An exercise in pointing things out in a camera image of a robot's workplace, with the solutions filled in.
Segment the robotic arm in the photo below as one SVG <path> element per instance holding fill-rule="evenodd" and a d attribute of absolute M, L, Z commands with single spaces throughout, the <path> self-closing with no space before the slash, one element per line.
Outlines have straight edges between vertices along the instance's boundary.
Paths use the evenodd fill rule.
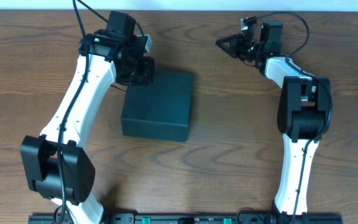
<path fill-rule="evenodd" d="M 89 72 L 78 95 L 63 132 L 63 171 L 67 206 L 75 223 L 99 223 L 103 206 L 91 192 L 95 169 L 85 154 L 90 129 L 108 88 L 122 85 L 145 85 L 153 80 L 154 60 L 143 57 L 149 52 L 149 35 L 134 35 L 135 20 L 121 12 L 111 11 L 106 29 L 88 34 Z M 62 185 L 58 160 L 51 157 L 57 151 L 62 118 L 73 99 L 85 73 L 85 45 L 81 40 L 80 56 L 73 81 L 57 112 L 40 137 L 26 136 L 21 155 L 29 188 L 53 202 L 62 204 Z"/>
<path fill-rule="evenodd" d="M 264 21 L 259 41 L 253 41 L 256 22 L 256 17 L 241 19 L 242 34 L 217 40 L 216 45 L 246 65 L 255 62 L 249 66 L 259 69 L 282 89 L 277 125 L 283 133 L 284 162 L 273 209 L 278 223 L 288 223 L 295 215 L 307 212 L 311 162 L 321 135 L 328 130 L 332 111 L 329 79 L 304 72 L 292 59 L 280 54 L 281 21 Z"/>

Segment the black box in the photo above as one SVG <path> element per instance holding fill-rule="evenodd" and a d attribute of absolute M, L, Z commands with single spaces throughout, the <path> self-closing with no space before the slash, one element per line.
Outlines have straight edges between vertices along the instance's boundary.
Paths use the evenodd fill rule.
<path fill-rule="evenodd" d="M 150 85 L 130 86 L 121 114 L 126 136 L 185 142 L 187 140 L 193 76 L 155 72 Z"/>

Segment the wood grain surface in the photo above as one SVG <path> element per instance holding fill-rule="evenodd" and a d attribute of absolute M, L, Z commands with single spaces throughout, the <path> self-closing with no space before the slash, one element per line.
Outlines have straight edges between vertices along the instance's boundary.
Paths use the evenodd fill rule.
<path fill-rule="evenodd" d="M 109 11 L 101 11 L 108 17 Z M 93 192 L 107 208 L 140 213 L 268 210 L 277 193 L 283 140 L 276 116 L 280 89 L 215 46 L 240 32 L 239 19 L 264 12 L 128 12 L 153 38 L 157 69 L 195 76 L 186 143 L 125 137 L 124 93 L 107 92 L 89 137 Z M 358 223 L 358 13 L 301 12 L 311 39 L 294 56 L 331 79 L 333 118 L 316 152 L 309 212 L 339 212 Z M 105 23 L 81 11 L 87 32 Z M 284 21 L 283 52 L 305 38 Z M 28 189 L 19 153 L 58 108 L 76 68 L 80 28 L 73 11 L 0 11 L 0 223 L 26 223 L 56 205 Z"/>

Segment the green connector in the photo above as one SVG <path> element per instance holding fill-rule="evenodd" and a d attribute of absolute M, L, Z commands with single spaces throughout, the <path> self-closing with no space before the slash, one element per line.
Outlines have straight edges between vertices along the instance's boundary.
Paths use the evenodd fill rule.
<path fill-rule="evenodd" d="M 151 218 L 142 218 L 142 224 L 150 224 L 152 222 Z"/>
<path fill-rule="evenodd" d="M 231 224 L 231 218 L 224 218 L 223 224 Z"/>

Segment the end effector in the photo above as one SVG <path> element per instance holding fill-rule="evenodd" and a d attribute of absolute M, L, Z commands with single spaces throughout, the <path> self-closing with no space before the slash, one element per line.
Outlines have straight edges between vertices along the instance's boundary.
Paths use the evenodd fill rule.
<path fill-rule="evenodd" d="M 114 62 L 117 71 L 116 83 L 141 85 L 153 82 L 154 59 L 144 57 L 150 52 L 152 39 L 149 35 L 134 35 L 136 21 L 126 13 L 111 11 L 106 29 L 86 35 L 89 53 Z M 84 40 L 79 52 L 85 55 Z"/>
<path fill-rule="evenodd" d="M 283 22 L 263 21 L 259 40 L 252 40 L 256 22 L 255 16 L 241 19 L 242 34 L 219 39 L 216 45 L 232 58 L 239 58 L 243 62 L 255 61 L 254 67 L 262 71 L 268 58 L 281 54 Z"/>

